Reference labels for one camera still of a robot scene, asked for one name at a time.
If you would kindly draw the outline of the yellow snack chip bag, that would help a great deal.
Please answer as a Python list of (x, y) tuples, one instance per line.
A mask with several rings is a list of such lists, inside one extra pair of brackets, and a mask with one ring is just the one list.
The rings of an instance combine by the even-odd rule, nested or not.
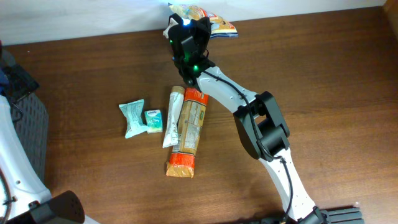
[(211, 39), (216, 37), (238, 37), (238, 32), (232, 23), (202, 7), (193, 4), (168, 3), (168, 5), (173, 13), (178, 14), (182, 18), (183, 25), (185, 26), (189, 25), (191, 20), (198, 21), (204, 17), (208, 17), (211, 24)]

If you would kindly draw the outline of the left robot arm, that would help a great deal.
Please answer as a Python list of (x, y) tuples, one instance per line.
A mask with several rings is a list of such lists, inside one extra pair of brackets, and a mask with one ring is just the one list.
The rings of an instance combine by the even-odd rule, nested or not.
[(1, 49), (1, 223), (94, 223), (74, 192), (44, 185), (49, 115), (38, 87)]

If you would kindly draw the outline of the orange long pasta packet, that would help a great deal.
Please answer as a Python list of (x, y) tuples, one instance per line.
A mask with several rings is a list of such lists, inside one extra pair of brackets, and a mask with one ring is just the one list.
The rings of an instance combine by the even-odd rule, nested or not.
[(178, 120), (178, 143), (173, 147), (167, 162), (166, 176), (193, 178), (195, 156), (207, 103), (208, 95), (195, 88), (185, 90), (182, 111)]

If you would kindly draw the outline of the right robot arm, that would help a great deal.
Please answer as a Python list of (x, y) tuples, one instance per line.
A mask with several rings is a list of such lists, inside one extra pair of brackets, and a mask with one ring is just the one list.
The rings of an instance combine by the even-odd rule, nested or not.
[(209, 18), (188, 20), (174, 13), (163, 35), (170, 42), (174, 64), (184, 83), (214, 98), (233, 114), (243, 147), (266, 168), (278, 191), (284, 209), (279, 222), (326, 223), (326, 213), (308, 196), (294, 167), (290, 131), (273, 95), (243, 88), (209, 60)]

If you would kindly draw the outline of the small green tissue pack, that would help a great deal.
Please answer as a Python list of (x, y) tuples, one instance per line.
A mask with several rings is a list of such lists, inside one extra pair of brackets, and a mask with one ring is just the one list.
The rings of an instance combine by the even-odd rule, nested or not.
[(144, 115), (148, 126), (148, 134), (161, 133), (163, 131), (163, 121), (160, 110), (148, 110)]

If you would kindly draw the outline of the pale green packet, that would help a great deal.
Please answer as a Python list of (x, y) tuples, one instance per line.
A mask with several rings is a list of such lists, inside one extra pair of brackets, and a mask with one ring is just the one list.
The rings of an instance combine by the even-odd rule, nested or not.
[(149, 130), (148, 125), (144, 124), (142, 120), (143, 108), (144, 99), (119, 105), (119, 109), (122, 111), (127, 121), (126, 139)]

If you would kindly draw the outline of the grey plastic mesh basket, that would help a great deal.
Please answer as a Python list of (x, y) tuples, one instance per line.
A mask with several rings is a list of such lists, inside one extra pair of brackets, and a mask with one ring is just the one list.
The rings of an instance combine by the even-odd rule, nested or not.
[(27, 158), (41, 181), (45, 176), (45, 156), (49, 115), (35, 91), (37, 81), (19, 65), (6, 49), (1, 49), (1, 95), (11, 106), (11, 117)]

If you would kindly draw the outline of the white beige tube packet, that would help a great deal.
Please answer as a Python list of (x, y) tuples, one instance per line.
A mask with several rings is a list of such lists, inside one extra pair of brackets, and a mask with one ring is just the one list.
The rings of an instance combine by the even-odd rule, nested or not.
[(174, 146), (178, 143), (178, 120), (182, 110), (185, 89), (182, 86), (173, 86), (169, 97), (167, 114), (167, 127), (163, 141), (163, 148)]

